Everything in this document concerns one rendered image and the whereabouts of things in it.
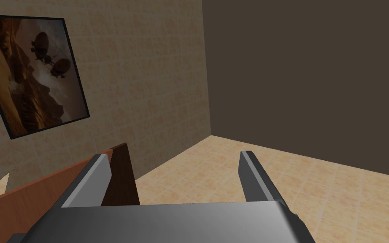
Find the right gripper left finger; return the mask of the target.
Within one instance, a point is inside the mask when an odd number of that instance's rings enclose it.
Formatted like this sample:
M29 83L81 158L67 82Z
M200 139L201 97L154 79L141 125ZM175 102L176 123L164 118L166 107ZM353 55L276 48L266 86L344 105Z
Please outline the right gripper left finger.
M60 207L101 206L110 179L108 155L94 155L61 195Z

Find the framed brown airship picture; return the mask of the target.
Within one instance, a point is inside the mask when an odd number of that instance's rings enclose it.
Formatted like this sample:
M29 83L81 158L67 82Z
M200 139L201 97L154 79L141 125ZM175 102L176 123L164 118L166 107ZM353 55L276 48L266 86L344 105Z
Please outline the framed brown airship picture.
M90 117L64 18L0 15L0 116L10 139Z

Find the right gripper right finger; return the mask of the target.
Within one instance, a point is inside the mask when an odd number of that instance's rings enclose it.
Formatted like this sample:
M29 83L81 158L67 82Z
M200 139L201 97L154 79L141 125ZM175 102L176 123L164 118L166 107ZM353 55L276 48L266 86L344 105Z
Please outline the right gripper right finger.
M284 198L252 151L241 151L238 176L247 202L277 201L286 206Z

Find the brown wooden table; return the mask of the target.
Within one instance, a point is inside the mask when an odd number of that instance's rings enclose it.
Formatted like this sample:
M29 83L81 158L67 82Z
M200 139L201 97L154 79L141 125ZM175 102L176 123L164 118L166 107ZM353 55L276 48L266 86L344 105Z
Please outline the brown wooden table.
M135 177L126 143L106 150L111 180L102 206L139 205ZM87 165L88 159L0 195L0 243L26 233L57 201Z

